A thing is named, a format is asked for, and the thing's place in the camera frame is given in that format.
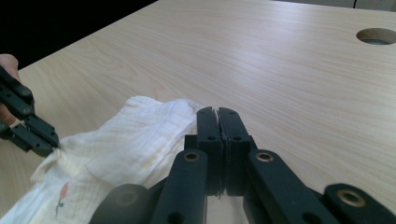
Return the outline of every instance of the hand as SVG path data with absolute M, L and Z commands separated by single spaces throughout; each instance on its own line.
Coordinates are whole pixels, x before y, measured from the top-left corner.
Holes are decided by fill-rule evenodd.
M 0 65 L 19 82 L 20 76 L 18 74 L 18 60 L 11 54 L 0 54 Z M 13 124 L 16 118 L 8 111 L 5 105 L 0 104 L 0 120 L 6 122 L 8 125 Z

